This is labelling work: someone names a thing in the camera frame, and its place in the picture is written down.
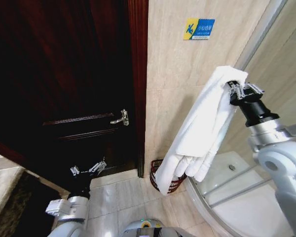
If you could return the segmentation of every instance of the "red wicker basket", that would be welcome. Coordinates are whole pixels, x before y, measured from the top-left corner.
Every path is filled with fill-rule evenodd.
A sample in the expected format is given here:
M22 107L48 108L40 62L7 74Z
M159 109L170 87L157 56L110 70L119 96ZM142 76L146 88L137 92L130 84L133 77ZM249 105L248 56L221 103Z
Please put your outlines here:
M159 191L159 188L156 184L155 173L157 169L161 166L162 161L163 159L155 159L150 164L150 182L154 186L154 188L157 189L158 191ZM169 194L173 193L180 186L180 184L183 182L184 179L186 179L186 174L179 177L178 180L172 180L168 193Z

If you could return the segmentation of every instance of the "white towel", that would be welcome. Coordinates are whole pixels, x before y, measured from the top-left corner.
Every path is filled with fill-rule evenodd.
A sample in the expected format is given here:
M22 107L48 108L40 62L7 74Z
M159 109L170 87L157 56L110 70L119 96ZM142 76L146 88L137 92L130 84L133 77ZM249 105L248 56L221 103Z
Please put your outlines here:
M229 103L228 81L244 85L247 73L230 66L215 69L185 118L161 166L156 171L160 192L186 173L201 182L228 130L236 107Z

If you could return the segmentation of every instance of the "door panel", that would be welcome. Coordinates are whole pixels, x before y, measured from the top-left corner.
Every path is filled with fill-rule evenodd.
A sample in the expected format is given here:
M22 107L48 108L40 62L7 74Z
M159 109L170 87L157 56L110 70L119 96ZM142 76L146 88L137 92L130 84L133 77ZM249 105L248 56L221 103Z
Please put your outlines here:
M70 189L69 167L137 165L128 2L0 1L0 142ZM110 124L126 109L129 126Z

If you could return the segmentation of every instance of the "door frame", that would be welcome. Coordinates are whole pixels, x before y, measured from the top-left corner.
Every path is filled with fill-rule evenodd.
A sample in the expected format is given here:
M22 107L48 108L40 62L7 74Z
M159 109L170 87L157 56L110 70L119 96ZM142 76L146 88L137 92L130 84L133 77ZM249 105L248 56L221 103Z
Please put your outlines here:
M144 176L148 48L148 0L127 0L135 99L138 177ZM25 158L0 142L0 154L18 164Z

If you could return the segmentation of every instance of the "blue sign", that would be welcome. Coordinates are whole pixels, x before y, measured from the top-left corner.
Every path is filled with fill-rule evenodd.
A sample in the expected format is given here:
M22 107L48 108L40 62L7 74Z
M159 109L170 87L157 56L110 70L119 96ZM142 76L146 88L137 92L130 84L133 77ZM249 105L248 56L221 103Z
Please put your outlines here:
M214 19L189 18L185 27L184 40L207 40L211 35Z

